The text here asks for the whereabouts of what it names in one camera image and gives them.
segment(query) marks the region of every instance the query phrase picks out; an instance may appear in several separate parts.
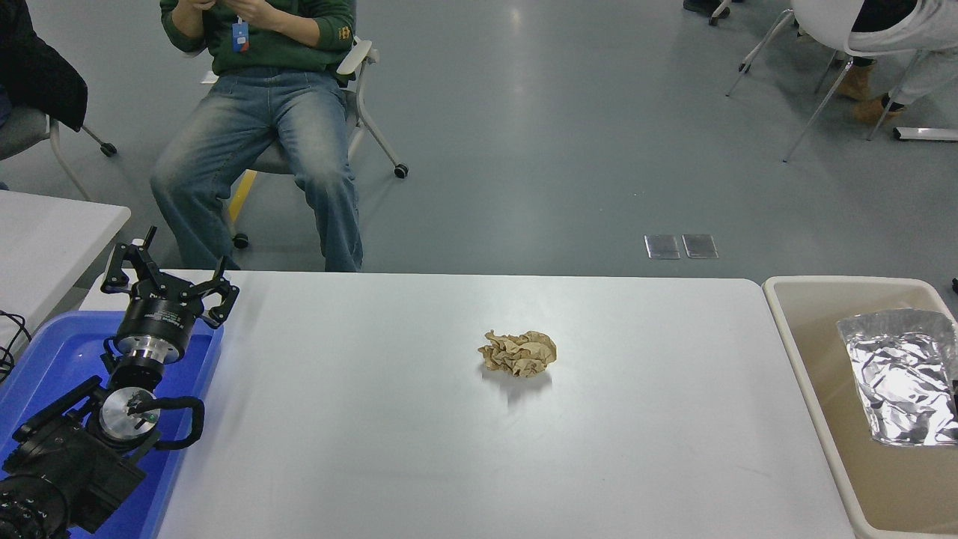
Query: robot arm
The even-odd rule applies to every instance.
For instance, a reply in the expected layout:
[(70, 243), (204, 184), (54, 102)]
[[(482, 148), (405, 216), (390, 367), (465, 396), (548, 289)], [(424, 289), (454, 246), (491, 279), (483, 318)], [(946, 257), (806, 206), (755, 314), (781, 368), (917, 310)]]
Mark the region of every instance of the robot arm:
[[(74, 526), (95, 532), (146, 477), (136, 466), (143, 455), (183, 449), (202, 435), (201, 400), (153, 391), (166, 365), (183, 358), (196, 319), (219, 327), (240, 289), (223, 277), (225, 259), (196, 285), (160, 271), (148, 254), (155, 232), (141, 246), (116, 244), (107, 265), (101, 290), (130, 302), (104, 343), (106, 387), (99, 376), (87, 379), (13, 434), (20, 445), (3, 463), (10, 475), (0, 480), (0, 539), (66, 538)], [(124, 262), (136, 273), (132, 285)], [(220, 302), (207, 309), (203, 300), (213, 294)], [(192, 411), (190, 434), (160, 440), (162, 411), (182, 409)]]

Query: blue tray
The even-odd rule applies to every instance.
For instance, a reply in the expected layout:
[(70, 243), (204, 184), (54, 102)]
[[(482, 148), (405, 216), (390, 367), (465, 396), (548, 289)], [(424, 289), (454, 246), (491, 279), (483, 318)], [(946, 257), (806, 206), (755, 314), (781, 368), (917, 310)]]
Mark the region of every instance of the blue tray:
[[(100, 360), (103, 340), (116, 334), (123, 316), (108, 311), (76, 311), (57, 316), (39, 329), (11, 376), (0, 386), (0, 460), (17, 447), (11, 438), (13, 432), (35, 413), (91, 376), (100, 376), (106, 383), (109, 377)], [(167, 366), (156, 396), (202, 398), (213, 377), (221, 338), (221, 329), (214, 331), (197, 321), (186, 357)], [(183, 410), (164, 410), (159, 429), (161, 439), (183, 438), (190, 431), (190, 416)], [(71, 537), (153, 539), (182, 458), (183, 451), (150, 451), (138, 463), (147, 477), (96, 535), (73, 527)], [(0, 472), (0, 479), (6, 476)]]

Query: chair caster wheel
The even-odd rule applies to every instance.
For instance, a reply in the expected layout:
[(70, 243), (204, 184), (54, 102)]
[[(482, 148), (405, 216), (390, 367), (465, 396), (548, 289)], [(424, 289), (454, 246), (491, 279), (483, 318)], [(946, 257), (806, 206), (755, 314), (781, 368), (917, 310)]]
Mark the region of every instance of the chair caster wheel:
[(249, 247), (249, 236), (243, 234), (242, 232), (233, 236), (233, 246), (237, 249), (245, 249)]

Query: brown boot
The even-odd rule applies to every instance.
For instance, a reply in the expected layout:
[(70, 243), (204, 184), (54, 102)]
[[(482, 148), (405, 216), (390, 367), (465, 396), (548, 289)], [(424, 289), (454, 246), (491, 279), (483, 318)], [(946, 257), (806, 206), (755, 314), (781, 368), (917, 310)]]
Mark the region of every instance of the brown boot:
[(867, 100), (868, 96), (872, 95), (868, 89), (868, 78), (874, 68), (874, 64), (865, 67), (853, 65), (852, 69), (848, 70), (848, 75), (845, 75), (841, 84), (835, 89), (835, 93), (855, 101)]
[[(852, 116), (862, 124), (868, 124), (873, 126), (878, 123), (878, 118), (881, 117), (881, 112), (885, 109), (885, 105), (881, 104), (881, 98), (884, 96), (878, 96), (875, 99), (870, 99), (868, 101), (859, 103), (852, 107)], [(888, 114), (885, 115), (885, 120), (891, 120), (892, 118), (898, 118), (904, 112), (904, 108), (898, 110), (889, 110)]]

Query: hand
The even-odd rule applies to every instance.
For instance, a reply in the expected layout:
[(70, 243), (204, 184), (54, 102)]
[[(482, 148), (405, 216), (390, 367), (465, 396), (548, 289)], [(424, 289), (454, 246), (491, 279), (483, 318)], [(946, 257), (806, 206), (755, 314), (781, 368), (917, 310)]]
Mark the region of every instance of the hand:
[(221, 0), (229, 9), (253, 26), (272, 30), (279, 10), (270, 6), (266, 0)]
[(180, 0), (180, 4), (205, 12), (217, 4), (217, 0)]

